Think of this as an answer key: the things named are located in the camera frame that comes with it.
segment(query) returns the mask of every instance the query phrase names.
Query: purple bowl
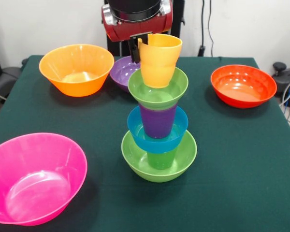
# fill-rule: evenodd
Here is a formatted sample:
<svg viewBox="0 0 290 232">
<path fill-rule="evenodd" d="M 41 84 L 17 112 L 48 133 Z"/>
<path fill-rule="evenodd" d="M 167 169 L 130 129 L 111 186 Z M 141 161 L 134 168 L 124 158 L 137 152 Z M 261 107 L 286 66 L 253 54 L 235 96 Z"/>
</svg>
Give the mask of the purple bowl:
<svg viewBox="0 0 290 232">
<path fill-rule="evenodd" d="M 123 90 L 129 93 L 128 81 L 132 73 L 140 69 L 141 64 L 131 61 L 131 56 L 123 57 L 117 60 L 111 71 L 110 76 L 116 82 L 116 84 Z"/>
</svg>

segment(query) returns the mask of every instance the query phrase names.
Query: pink bowl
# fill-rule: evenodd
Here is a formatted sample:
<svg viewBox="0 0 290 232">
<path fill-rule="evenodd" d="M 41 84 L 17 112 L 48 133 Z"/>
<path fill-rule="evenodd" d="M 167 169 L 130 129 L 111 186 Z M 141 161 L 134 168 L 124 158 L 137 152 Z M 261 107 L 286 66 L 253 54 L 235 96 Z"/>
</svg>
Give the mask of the pink bowl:
<svg viewBox="0 0 290 232">
<path fill-rule="evenodd" d="M 40 225 L 54 219 L 81 188 L 87 160 L 59 134 L 34 133 L 0 145 L 0 223 Z"/>
</svg>

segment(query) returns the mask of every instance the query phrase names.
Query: bowl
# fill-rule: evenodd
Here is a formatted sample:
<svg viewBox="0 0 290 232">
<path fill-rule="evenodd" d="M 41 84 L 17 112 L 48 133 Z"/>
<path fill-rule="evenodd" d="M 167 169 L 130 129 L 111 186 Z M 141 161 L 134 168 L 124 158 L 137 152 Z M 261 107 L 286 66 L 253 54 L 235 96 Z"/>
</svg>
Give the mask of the bowl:
<svg viewBox="0 0 290 232">
<path fill-rule="evenodd" d="M 0 223 L 35 226 L 59 215 L 81 188 L 87 160 L 59 134 L 34 133 L 0 145 Z"/>
<path fill-rule="evenodd" d="M 246 65 L 226 65 L 211 75 L 212 86 L 218 97 L 236 108 L 252 108 L 274 96 L 274 79 L 260 69 Z"/>
<path fill-rule="evenodd" d="M 188 88 L 188 77 L 175 68 L 169 85 L 165 88 L 151 88 L 144 84 L 141 70 L 135 71 L 128 82 L 131 95 L 145 108 L 165 110 L 174 106 Z"/>
<path fill-rule="evenodd" d="M 135 107 L 128 116 L 128 128 L 135 143 L 151 153 L 164 153 L 175 149 L 183 138 L 188 127 L 188 118 L 179 106 L 176 107 L 171 133 L 163 139 L 154 139 L 146 135 L 142 124 L 140 107 Z"/>
<path fill-rule="evenodd" d="M 97 92 L 114 64 L 106 49 L 90 44 L 57 48 L 40 61 L 40 72 L 63 94 L 84 97 Z"/>
<path fill-rule="evenodd" d="M 178 145 L 172 166 L 163 170 L 149 165 L 147 152 L 138 147 L 130 131 L 122 140 L 121 151 L 127 164 L 141 178 L 152 182 L 166 182 L 179 177 L 193 163 L 197 156 L 197 144 L 193 136 L 186 131 Z"/>
<path fill-rule="evenodd" d="M 110 76 L 123 91 L 129 93 L 128 81 L 132 73 L 139 70 L 140 66 L 140 63 L 132 62 L 131 56 L 123 57 L 114 63 L 110 71 Z"/>
</svg>

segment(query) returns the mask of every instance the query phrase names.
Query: table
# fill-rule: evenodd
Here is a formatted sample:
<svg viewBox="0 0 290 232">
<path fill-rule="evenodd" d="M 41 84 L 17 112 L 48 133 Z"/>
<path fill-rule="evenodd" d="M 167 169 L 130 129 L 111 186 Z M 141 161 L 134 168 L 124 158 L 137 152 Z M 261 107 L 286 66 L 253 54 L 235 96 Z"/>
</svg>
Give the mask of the table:
<svg viewBox="0 0 290 232">
<path fill-rule="evenodd" d="M 56 219 L 37 227 L 0 225 L 0 232 L 290 231 L 290 128 L 275 99 L 253 109 L 223 103 L 210 74 L 252 58 L 180 58 L 189 77 L 179 102 L 198 144 L 179 178 L 151 183 L 137 176 L 120 150 L 127 116 L 137 102 L 110 78 L 96 94 L 61 94 L 31 56 L 0 112 L 0 143 L 32 132 L 54 132 L 85 151 L 88 174 Z"/>
</svg>

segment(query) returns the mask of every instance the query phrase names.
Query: plastic cup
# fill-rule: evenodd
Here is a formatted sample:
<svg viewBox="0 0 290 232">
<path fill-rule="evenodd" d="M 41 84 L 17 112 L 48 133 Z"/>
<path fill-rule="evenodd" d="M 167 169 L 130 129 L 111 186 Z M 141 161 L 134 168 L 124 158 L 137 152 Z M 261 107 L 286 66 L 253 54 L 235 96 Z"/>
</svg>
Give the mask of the plastic cup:
<svg viewBox="0 0 290 232">
<path fill-rule="evenodd" d="M 141 117 L 144 126 L 144 131 L 147 136 L 154 139 L 162 139 L 171 133 L 173 126 L 176 104 L 167 110 L 150 110 L 143 107 L 141 104 Z"/>
<path fill-rule="evenodd" d="M 169 85 L 182 44 L 181 39 L 167 34 L 149 34 L 148 44 L 138 40 L 145 85 L 152 88 L 165 88 Z"/>
<path fill-rule="evenodd" d="M 153 139 L 146 135 L 139 106 L 130 112 L 127 123 L 138 147 L 151 153 L 164 153 L 175 149 L 180 144 L 188 127 L 188 117 L 183 109 L 176 107 L 171 133 L 163 139 Z"/>
<path fill-rule="evenodd" d="M 158 170 L 170 168 L 173 164 L 176 151 L 177 151 L 177 147 L 173 149 L 172 151 L 168 151 L 164 153 L 147 152 L 148 164 L 152 168 L 155 168 Z"/>
</svg>

